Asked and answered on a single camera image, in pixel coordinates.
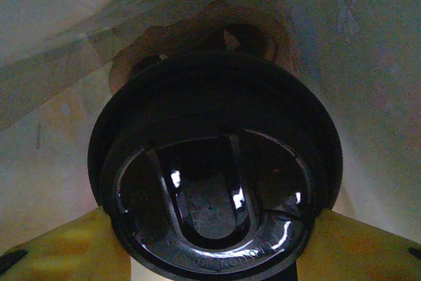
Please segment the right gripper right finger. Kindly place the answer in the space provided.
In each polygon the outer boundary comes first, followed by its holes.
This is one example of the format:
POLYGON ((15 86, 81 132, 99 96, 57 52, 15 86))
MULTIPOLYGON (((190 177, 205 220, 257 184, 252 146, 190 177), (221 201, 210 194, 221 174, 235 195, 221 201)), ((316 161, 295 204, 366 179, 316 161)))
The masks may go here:
POLYGON ((420 244, 323 210, 297 259, 299 280, 419 280, 420 244))

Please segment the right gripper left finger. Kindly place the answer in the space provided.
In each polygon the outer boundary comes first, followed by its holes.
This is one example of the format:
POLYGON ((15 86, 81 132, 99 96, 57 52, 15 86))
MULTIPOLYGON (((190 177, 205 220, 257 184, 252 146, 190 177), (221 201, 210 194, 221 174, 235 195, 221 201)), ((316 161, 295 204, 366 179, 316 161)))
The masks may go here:
POLYGON ((1 255, 2 280, 130 280, 130 255, 93 210, 1 255))

